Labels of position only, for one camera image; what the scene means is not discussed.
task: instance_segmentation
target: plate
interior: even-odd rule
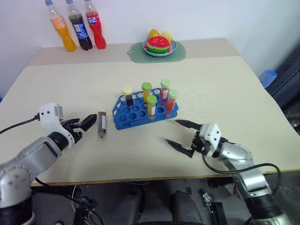
[[[176,48],[177,48],[177,43],[176,43],[176,41],[173,41],[173,42],[171,43],[171,51],[170,51],[170,52],[167,52],[167,53],[164,53],[164,54],[152,53],[152,52],[149,52],[149,51],[147,50],[147,48],[144,48],[144,46],[145,46],[145,44],[146,44],[147,41],[148,41],[148,40],[145,40],[145,41],[142,43],[142,48],[143,48],[143,50],[144,50],[147,54],[152,55],[152,56],[156,56],[156,57],[164,57],[164,56],[170,55],[170,54],[172,54],[172,53],[176,50]]]

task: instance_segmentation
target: watermelon slice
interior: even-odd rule
[[[171,42],[163,36],[155,36],[147,41],[146,47],[151,53],[164,54],[170,52]]]

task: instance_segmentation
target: yellow fruit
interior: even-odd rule
[[[161,33],[161,36],[167,38],[169,41],[173,42],[174,41],[174,38],[173,38],[173,35],[171,32],[169,31],[164,31]]]
[[[152,29],[148,35],[148,39],[156,36],[160,36],[159,32],[156,29]]]

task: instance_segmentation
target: toy fruit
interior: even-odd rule
[[[171,50],[171,42],[163,36],[156,36],[146,42],[146,47],[151,53],[164,54]]]
[[[169,41],[173,42],[174,41],[174,38],[173,38],[173,35],[171,32],[169,31],[164,31],[161,33],[161,36],[167,38]]]
[[[148,35],[148,39],[155,37],[155,36],[159,36],[159,32],[156,29],[152,29]]]

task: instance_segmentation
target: tabletop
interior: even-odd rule
[[[155,64],[131,62],[126,55],[130,45],[91,53],[43,49],[1,102],[0,130],[32,118],[49,102],[63,106],[66,120],[107,110],[106,137],[98,137],[97,125],[83,132],[82,139],[39,176],[51,183],[215,176],[199,153],[188,158],[165,141],[167,138],[186,148],[191,145],[195,130],[180,126],[175,119],[215,122],[223,137],[253,153],[256,164],[269,162],[282,170],[300,169],[299,136],[236,50],[222,39],[182,43],[186,59]],[[170,78],[171,88],[180,94],[177,118],[117,130],[112,109],[122,87],[130,85],[133,91],[140,91],[143,82],[150,82],[155,88],[163,78]],[[3,133],[0,163],[44,135],[47,133],[39,121]],[[216,160],[209,162],[223,169]],[[271,172],[273,168],[262,170]]]

